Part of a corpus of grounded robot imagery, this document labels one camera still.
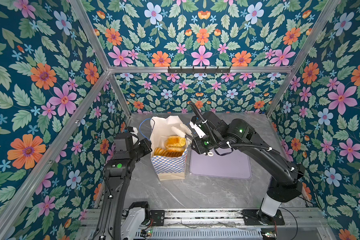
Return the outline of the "braided pastry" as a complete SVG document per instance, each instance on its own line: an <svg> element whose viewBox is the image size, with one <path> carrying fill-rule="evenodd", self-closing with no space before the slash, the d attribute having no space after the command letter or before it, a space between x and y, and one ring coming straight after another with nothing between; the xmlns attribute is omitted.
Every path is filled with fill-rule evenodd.
<svg viewBox="0 0 360 240"><path fill-rule="evenodd" d="M166 148L183 148L186 144L187 140L179 136L169 136L165 141Z"/></svg>

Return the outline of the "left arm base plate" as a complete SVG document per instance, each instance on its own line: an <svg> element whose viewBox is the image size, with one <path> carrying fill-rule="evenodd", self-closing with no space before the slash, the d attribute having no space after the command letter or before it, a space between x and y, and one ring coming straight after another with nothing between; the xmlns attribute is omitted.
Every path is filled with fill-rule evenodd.
<svg viewBox="0 0 360 240"><path fill-rule="evenodd" d="M150 214L151 214L151 220L152 220L151 226L153 226L153 227L164 226L165 215L166 215L165 210L150 210Z"/></svg>

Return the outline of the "ring shaped pretzel bread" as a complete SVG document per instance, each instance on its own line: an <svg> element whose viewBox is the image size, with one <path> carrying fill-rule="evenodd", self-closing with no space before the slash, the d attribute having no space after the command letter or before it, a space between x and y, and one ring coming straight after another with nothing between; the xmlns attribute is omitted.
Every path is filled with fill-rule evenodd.
<svg viewBox="0 0 360 240"><path fill-rule="evenodd" d="M167 151L173 157L181 156L185 150L186 150L186 148L184 148L184 147L169 147L169 148L167 148Z"/></svg>

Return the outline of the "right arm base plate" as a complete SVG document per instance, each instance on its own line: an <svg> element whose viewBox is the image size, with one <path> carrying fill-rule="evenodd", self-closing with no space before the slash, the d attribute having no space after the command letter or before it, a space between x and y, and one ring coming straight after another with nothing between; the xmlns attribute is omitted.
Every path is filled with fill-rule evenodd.
<svg viewBox="0 0 360 240"><path fill-rule="evenodd" d="M244 209L241 211L246 226L284 226L285 221L280 210L270 217L260 209Z"/></svg>

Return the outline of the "checkered paper bag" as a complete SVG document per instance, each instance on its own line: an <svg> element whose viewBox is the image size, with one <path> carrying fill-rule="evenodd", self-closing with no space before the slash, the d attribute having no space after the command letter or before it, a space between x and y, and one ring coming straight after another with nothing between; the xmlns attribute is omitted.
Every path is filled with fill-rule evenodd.
<svg viewBox="0 0 360 240"><path fill-rule="evenodd" d="M148 137L152 152L150 160L160 181L183 180L186 178L186 163L192 132L179 116L166 118L151 117L142 121L139 127L150 127Z"/></svg>

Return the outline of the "lavender plastic tray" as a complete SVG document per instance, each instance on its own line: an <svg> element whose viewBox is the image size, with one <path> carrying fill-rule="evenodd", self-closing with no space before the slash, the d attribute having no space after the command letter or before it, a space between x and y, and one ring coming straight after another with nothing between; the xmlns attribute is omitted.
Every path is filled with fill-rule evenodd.
<svg viewBox="0 0 360 240"><path fill-rule="evenodd" d="M225 156L215 152L199 155L191 152L190 173L197 176L249 180L252 177L249 156L234 151Z"/></svg>

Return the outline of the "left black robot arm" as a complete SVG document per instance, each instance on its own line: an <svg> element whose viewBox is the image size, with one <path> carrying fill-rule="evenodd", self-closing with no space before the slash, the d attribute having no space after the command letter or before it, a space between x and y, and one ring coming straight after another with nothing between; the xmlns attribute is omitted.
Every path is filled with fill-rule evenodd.
<svg viewBox="0 0 360 240"><path fill-rule="evenodd" d="M124 202L132 172L140 159L152 152L151 142L144 138L134 141L135 134L122 133L114 138L115 150L104 168L105 196L94 240L132 240L147 218L147 202L132 203L124 217Z"/></svg>

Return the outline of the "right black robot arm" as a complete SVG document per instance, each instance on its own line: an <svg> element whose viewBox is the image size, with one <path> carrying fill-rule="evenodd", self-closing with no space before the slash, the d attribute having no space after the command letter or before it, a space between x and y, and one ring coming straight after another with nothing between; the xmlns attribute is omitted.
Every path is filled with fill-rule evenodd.
<svg viewBox="0 0 360 240"><path fill-rule="evenodd" d="M258 210L259 218L275 217L280 206L303 193L303 184L299 181L305 174L301 164L289 162L282 154L268 145L256 130L245 120L234 119L230 124L213 117L193 117L191 128L196 136L185 129L175 129L176 135L191 141L191 148L198 154L218 149L229 149L231 153L239 151L257 162L270 175L271 180Z"/></svg>

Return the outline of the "ridged long bread roll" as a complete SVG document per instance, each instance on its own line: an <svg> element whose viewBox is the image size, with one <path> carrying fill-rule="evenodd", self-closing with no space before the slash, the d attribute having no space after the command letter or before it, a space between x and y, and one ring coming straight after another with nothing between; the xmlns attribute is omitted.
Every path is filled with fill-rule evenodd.
<svg viewBox="0 0 360 240"><path fill-rule="evenodd" d="M167 149L162 149L162 148L156 148L154 150L154 155L155 156L162 156L162 157L169 157L169 158L176 158L170 155L170 153L167 151Z"/></svg>

